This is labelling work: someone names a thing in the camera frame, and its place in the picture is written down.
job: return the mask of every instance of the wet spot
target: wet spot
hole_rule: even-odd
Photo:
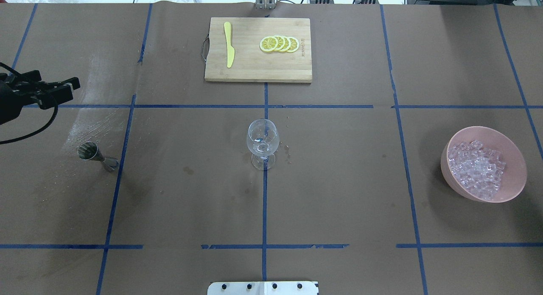
[[[185,171],[188,175],[193,175],[194,174],[194,170],[192,170],[189,167],[184,167],[183,171]]]

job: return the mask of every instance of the robotic arm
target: robotic arm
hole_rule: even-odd
[[[43,110],[54,108],[51,119],[41,129],[19,138],[0,141],[0,145],[23,140],[45,130],[53,123],[58,105],[73,100],[72,92],[81,87],[76,77],[62,82],[47,83],[41,80],[37,70],[18,73],[4,63],[0,63],[0,67],[13,74],[8,76],[6,73],[0,73],[0,125],[19,117],[23,106],[29,104],[37,104]]]

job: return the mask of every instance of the yellow knife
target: yellow knife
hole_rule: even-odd
[[[234,62],[234,54],[236,51],[232,47],[232,24],[230,22],[224,23],[224,34],[227,37],[227,67],[232,67]]]

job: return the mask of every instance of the wooden cutting board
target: wooden cutting board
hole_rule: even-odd
[[[227,21],[232,24],[232,46],[236,50],[231,68],[227,68],[224,34]],[[300,47],[293,53],[260,50],[260,40],[274,35],[293,36]],[[312,79],[310,19],[211,18],[206,81],[310,83]]]

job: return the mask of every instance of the jigger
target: jigger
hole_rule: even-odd
[[[116,158],[103,156],[100,153],[98,146],[91,141],[87,141],[80,145],[77,148],[77,154],[79,155],[79,158],[83,160],[100,161],[107,172],[113,172],[119,167],[119,161]]]

